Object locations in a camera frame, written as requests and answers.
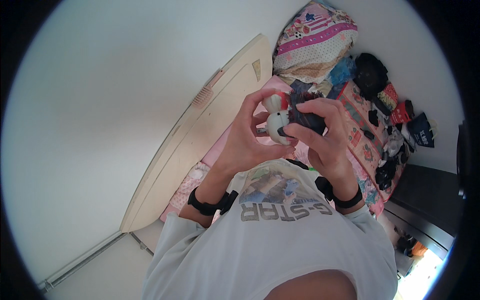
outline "black wrist strap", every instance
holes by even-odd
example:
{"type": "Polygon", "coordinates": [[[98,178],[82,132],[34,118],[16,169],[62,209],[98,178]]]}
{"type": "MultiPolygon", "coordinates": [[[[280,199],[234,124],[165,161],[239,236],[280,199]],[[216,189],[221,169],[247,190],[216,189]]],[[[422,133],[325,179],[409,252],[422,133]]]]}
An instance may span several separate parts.
{"type": "Polygon", "coordinates": [[[228,211],[231,208],[233,201],[238,196],[238,193],[236,193],[235,191],[232,191],[232,197],[230,197],[229,193],[225,192],[222,199],[220,199],[220,201],[214,205],[209,203],[198,202],[197,198],[195,197],[196,190],[197,188],[194,188],[193,191],[190,193],[187,204],[193,206],[196,210],[198,210],[204,216],[213,216],[217,209],[220,209],[221,210],[220,214],[223,215],[226,211],[228,211]]]}
{"type": "Polygon", "coordinates": [[[354,207],[363,198],[360,186],[359,186],[359,189],[357,190],[357,193],[355,194],[355,196],[353,196],[351,200],[341,201],[337,197],[335,197],[335,195],[333,195],[333,186],[325,177],[318,177],[315,180],[315,185],[317,186],[317,189],[325,195],[325,198],[327,200],[329,201],[333,200],[333,202],[335,203],[335,206],[338,206],[340,208],[354,207]]]}

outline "printed graphic on shirt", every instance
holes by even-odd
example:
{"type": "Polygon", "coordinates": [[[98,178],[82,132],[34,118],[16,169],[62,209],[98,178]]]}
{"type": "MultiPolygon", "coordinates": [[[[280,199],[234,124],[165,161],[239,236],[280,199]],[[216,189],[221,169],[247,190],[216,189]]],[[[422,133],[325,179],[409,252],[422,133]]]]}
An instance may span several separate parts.
{"type": "Polygon", "coordinates": [[[310,216],[310,211],[331,215],[331,207],[321,201],[319,192],[308,190],[290,165],[260,165],[247,174],[239,193],[240,218],[242,221],[295,221],[310,216]]]}

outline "pink comb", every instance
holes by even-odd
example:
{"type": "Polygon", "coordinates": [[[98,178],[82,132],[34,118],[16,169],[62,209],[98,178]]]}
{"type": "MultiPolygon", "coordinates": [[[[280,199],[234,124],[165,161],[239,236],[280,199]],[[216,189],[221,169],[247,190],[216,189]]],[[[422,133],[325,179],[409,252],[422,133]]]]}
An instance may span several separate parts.
{"type": "Polygon", "coordinates": [[[192,105],[198,109],[202,109],[205,104],[207,104],[213,96],[213,89],[212,87],[216,84],[216,82],[222,77],[223,70],[220,70],[210,82],[202,88],[202,90],[195,96],[195,99],[192,101],[192,105]]]}

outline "star print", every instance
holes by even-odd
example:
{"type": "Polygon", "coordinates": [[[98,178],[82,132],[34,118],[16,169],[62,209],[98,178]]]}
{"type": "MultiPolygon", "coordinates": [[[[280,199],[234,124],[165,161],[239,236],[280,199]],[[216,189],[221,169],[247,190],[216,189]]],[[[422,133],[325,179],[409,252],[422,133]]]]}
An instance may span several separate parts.
{"type": "Polygon", "coordinates": [[[307,13],[307,15],[305,16],[305,21],[315,21],[314,16],[314,14],[307,13]]]}

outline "black bag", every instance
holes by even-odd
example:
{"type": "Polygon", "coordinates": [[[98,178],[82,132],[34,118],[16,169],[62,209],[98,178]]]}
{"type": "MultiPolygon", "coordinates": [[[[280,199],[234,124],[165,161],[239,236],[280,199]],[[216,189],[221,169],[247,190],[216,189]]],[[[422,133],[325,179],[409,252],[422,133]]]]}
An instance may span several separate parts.
{"type": "Polygon", "coordinates": [[[408,132],[415,139],[417,145],[434,148],[434,135],[432,127],[427,120],[427,115],[421,113],[418,117],[407,123],[408,132]]]}
{"type": "MultiPolygon", "coordinates": [[[[362,95],[366,100],[372,101],[373,97],[385,89],[388,83],[388,70],[374,55],[370,53],[362,53],[355,59],[357,69],[355,70],[355,78],[353,82],[359,87],[362,95]]],[[[375,105],[382,110],[382,102],[375,105]]]]}

